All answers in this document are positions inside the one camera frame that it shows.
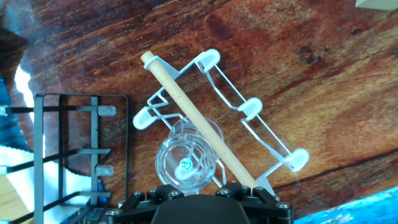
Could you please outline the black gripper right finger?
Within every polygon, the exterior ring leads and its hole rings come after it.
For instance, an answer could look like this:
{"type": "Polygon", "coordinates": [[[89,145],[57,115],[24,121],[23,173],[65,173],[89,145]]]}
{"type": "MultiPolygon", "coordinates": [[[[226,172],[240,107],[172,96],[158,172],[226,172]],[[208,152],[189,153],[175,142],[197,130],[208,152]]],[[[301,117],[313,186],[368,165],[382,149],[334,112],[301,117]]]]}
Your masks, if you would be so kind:
{"type": "Polygon", "coordinates": [[[248,218],[249,223],[294,224],[294,210],[287,202],[278,201],[264,187],[248,186],[229,182],[215,193],[216,197],[227,198],[222,208],[237,207],[233,215],[248,218]]]}

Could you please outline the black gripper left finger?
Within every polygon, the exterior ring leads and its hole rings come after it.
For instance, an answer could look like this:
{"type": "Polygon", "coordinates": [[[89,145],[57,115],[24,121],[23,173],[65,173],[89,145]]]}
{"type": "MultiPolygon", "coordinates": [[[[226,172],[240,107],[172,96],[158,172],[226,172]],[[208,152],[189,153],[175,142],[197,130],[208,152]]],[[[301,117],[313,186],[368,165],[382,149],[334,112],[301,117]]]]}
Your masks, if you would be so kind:
{"type": "Polygon", "coordinates": [[[151,222],[163,203],[182,197],[183,192],[170,184],[160,185],[147,192],[134,192],[119,208],[108,209],[105,212],[105,223],[151,222]]]}

